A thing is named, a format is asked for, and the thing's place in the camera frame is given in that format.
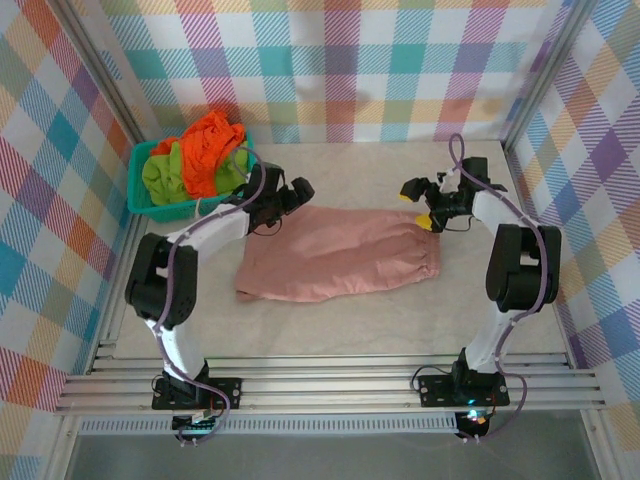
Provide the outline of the pink shorts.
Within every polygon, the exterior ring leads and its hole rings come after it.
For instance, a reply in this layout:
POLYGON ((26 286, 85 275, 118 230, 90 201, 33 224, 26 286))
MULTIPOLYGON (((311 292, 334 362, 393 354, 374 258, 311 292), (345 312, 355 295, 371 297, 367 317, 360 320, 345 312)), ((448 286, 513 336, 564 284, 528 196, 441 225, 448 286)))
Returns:
POLYGON ((439 236, 415 212, 302 207, 248 237, 235 276, 241 302, 317 303, 389 291, 440 274, 439 236))

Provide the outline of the orange shorts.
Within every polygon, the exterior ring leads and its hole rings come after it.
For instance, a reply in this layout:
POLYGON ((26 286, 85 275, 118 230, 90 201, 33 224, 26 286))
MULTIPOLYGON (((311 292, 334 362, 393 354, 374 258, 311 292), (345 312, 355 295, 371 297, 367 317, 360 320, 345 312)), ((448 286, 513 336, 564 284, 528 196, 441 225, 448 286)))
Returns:
POLYGON ((223 111, 211 111, 187 128, 181 137, 160 141, 151 155, 169 155, 174 144, 181 154, 181 175, 191 198, 219 195, 215 174, 231 152, 246 140, 243 124, 231 124, 223 111))

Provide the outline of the lime green shorts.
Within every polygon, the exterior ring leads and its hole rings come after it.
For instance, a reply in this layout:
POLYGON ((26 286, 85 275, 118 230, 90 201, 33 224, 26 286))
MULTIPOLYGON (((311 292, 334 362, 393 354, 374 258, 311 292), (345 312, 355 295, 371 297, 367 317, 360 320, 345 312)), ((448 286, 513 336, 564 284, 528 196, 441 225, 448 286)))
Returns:
MULTIPOLYGON (((245 182, 249 170, 247 151, 240 150, 234 157, 226 157, 210 181, 215 190, 212 197, 231 194, 245 182)), ((152 204, 156 206, 202 198, 200 194, 193 197, 187 190, 182 173, 182 151, 178 142, 153 150, 153 154, 144 162, 141 180, 150 194, 152 204)))

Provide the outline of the aluminium mounting rail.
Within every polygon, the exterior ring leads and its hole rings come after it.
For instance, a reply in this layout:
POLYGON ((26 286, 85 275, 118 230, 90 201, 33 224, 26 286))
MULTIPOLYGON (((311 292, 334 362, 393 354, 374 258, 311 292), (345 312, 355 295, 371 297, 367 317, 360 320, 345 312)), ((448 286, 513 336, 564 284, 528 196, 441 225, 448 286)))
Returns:
MULTIPOLYGON (((240 412, 400 413, 419 409, 409 380, 421 366, 450 369, 452 355, 339 355, 219 357, 209 359, 214 377, 242 380, 240 412)), ((573 369, 563 353, 514 354, 504 360, 513 409, 602 409, 606 402, 596 374, 573 369)), ((56 411, 68 415, 151 413, 151 382, 158 358, 117 358, 102 348, 90 375, 67 379, 56 411)))

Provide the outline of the teal plastic basket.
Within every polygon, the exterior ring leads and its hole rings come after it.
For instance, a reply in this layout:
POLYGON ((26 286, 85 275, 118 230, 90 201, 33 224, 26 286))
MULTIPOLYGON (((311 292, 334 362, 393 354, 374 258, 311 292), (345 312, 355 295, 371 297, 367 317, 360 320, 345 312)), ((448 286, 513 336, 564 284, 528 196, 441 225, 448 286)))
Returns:
MULTIPOLYGON (((141 174, 144 162, 151 155, 151 150, 159 142, 145 142, 134 147, 131 153, 129 174, 128 174, 128 209, 134 214, 146 216, 157 223, 168 223, 178 220, 192 219, 197 215, 206 215, 210 213, 222 200, 229 195, 219 195, 215 197, 198 198, 183 203, 170 204, 165 206, 156 206, 151 202, 150 194, 144 187, 141 180, 141 174)), ((247 137, 242 144, 245 150, 253 146, 253 141, 247 137)), ((249 156, 249 174, 251 169, 257 164, 255 155, 248 152, 249 156)))

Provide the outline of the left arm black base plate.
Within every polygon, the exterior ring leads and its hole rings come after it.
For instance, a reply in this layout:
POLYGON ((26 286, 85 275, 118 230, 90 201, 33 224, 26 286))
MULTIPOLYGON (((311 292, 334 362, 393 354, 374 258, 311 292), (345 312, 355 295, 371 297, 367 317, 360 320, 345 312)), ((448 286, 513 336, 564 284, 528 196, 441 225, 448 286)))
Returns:
MULTIPOLYGON (((230 402, 231 409, 240 407, 242 380, 240 378, 209 378, 208 385, 222 392, 230 402)), ((205 410, 220 411, 226 408, 221 395, 210 389, 178 380, 171 376, 158 376, 152 381, 153 410, 205 410)))

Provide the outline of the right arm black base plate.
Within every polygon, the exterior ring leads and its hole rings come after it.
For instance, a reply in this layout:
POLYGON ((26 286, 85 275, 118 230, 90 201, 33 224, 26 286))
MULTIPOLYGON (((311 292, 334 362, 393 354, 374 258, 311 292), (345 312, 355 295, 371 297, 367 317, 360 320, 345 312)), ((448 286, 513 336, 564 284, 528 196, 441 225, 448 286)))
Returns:
POLYGON ((456 380, 451 374, 418 377, 422 407, 508 406, 510 398, 500 373, 481 374, 472 380, 456 380))

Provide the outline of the aluminium frame leg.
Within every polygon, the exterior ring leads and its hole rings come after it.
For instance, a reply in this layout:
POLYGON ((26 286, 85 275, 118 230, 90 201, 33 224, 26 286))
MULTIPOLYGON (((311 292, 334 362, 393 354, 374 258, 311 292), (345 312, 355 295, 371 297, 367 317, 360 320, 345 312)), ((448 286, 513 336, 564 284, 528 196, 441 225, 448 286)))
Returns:
POLYGON ((602 410, 581 411, 589 445, 602 480, 623 480, 615 445, 602 410))
POLYGON ((80 423, 79 416, 65 415, 61 418, 43 480, 66 479, 80 423))

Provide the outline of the aluminium corner post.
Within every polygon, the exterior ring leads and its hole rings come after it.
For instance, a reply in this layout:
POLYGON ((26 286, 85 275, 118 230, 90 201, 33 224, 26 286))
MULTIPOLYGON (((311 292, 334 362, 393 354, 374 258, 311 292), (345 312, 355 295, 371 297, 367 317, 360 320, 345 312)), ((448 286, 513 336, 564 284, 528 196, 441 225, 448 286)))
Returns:
POLYGON ((134 115, 127 106, 113 76, 110 74, 99 50, 81 22, 81 17, 75 11, 71 0, 46 0, 54 15, 59 20, 64 31, 78 51, 85 68, 95 81, 97 88, 106 97, 106 102, 112 108, 115 117, 123 125, 124 132, 135 143, 145 140, 134 115))
POLYGON ((525 52, 523 83, 509 104, 500 131, 505 154, 515 149, 535 110, 574 46, 599 0, 548 0, 525 52))

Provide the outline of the aluminium table side rail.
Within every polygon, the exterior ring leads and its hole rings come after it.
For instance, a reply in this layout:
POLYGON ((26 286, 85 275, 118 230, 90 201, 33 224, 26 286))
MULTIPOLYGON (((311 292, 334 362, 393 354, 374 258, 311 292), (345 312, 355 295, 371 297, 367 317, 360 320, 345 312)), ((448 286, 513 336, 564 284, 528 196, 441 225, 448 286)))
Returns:
MULTIPOLYGON (((564 262, 568 258, 568 243, 554 202, 549 204, 544 213, 539 213, 534 205, 534 188, 528 185, 524 177, 524 168, 517 155, 513 152, 506 153, 505 158, 513 179, 515 193, 523 211, 540 223, 550 224, 560 229, 562 234, 561 262, 564 262)), ((581 360, 575 355, 573 349, 572 334, 575 325, 566 304, 563 279, 563 275, 560 274, 558 293, 553 304, 549 307, 545 306, 539 315, 527 317, 519 322, 517 328, 510 334, 506 346, 512 348, 514 346, 513 340, 516 340, 516 343, 523 341, 523 345, 531 344, 534 346, 535 352, 541 353, 544 346, 549 346, 552 341, 562 338, 569 365, 572 368, 581 368, 581 360)))
POLYGON ((124 299, 125 287, 135 259, 137 245, 146 232, 147 224, 148 221, 141 215, 132 215, 129 219, 122 251, 115 263, 113 278, 109 283, 106 302, 88 352, 83 375, 91 374, 98 357, 98 350, 102 346, 113 347, 117 343, 127 306, 124 299))

